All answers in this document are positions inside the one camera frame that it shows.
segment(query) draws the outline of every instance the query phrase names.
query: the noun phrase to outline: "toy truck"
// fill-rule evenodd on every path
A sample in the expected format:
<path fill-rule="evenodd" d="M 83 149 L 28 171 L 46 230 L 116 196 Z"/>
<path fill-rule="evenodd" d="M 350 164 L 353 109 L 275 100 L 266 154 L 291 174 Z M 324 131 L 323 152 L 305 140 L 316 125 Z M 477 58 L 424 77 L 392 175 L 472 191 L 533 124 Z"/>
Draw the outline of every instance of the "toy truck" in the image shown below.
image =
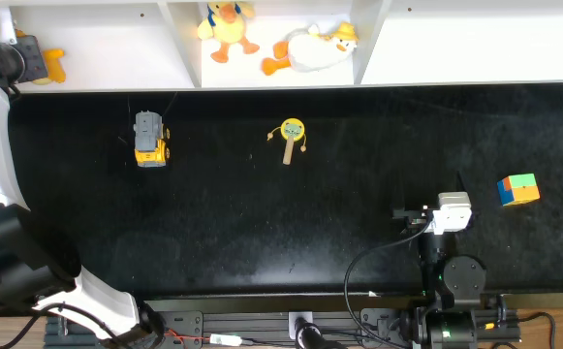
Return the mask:
<path fill-rule="evenodd" d="M 163 167 L 170 158 L 167 142 L 170 131 L 156 112 L 141 111 L 135 116 L 135 158 L 140 167 Z"/>

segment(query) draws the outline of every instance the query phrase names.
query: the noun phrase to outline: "white tape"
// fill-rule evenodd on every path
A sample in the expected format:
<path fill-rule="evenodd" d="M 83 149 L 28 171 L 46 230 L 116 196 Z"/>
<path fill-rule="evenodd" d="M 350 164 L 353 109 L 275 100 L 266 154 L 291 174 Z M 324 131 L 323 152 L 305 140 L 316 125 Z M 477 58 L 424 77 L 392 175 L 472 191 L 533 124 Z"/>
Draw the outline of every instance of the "white tape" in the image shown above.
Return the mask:
<path fill-rule="evenodd" d="M 240 344 L 242 344 L 242 338 L 237 335 L 213 333 L 210 335 L 210 344 L 240 346 Z"/>

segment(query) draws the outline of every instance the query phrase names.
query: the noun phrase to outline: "yellow duck plush toy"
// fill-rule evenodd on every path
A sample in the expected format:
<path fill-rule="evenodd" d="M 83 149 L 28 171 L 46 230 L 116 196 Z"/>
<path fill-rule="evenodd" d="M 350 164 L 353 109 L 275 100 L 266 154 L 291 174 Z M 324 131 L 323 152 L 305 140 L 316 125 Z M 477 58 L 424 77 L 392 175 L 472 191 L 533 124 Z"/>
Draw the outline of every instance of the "yellow duck plush toy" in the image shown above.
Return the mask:
<path fill-rule="evenodd" d="M 257 52 L 260 47 L 250 43 L 244 34 L 246 23 L 242 15 L 249 18 L 255 15 L 253 7 L 243 2 L 209 2 L 208 16 L 197 29 L 197 35 L 202 40 L 214 37 L 221 43 L 221 48 L 212 53 L 212 59 L 219 63 L 229 60 L 228 52 L 231 44 L 240 43 L 245 54 Z"/>

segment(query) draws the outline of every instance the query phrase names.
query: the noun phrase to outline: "rubik's cube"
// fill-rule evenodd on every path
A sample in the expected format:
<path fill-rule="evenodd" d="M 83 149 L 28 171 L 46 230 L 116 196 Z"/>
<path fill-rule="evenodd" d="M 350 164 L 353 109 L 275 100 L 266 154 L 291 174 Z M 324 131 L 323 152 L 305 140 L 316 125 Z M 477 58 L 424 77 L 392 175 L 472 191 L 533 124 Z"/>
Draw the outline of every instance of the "rubik's cube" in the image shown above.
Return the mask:
<path fill-rule="evenodd" d="M 520 205 L 540 199 L 540 190 L 533 174 L 510 175 L 498 182 L 503 206 Z"/>

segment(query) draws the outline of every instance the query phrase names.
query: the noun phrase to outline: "stuffed duck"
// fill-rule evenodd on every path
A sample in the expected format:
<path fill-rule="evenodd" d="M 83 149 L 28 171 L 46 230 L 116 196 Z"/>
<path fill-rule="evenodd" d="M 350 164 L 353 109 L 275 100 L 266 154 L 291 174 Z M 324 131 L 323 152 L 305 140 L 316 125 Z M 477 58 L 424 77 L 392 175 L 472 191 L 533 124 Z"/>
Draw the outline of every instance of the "stuffed duck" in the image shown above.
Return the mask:
<path fill-rule="evenodd" d="M 298 72 L 312 72 L 331 67 L 346 60 L 357 47 L 359 38 L 355 27 L 347 22 L 330 36 L 320 34 L 313 24 L 309 29 L 290 33 L 287 40 L 274 45 L 274 57 L 262 62 L 262 70 L 271 76 L 279 69 L 292 67 Z"/>
<path fill-rule="evenodd" d="M 244 34 L 246 23 L 242 15 L 249 18 L 255 15 L 253 7 L 243 2 L 209 2 L 208 16 L 197 29 L 197 35 L 202 40 L 214 37 L 221 43 L 221 48 L 212 53 L 212 59 L 219 63 L 229 60 L 228 52 L 231 44 L 240 43 L 245 54 L 257 52 L 260 47 L 250 43 Z"/>

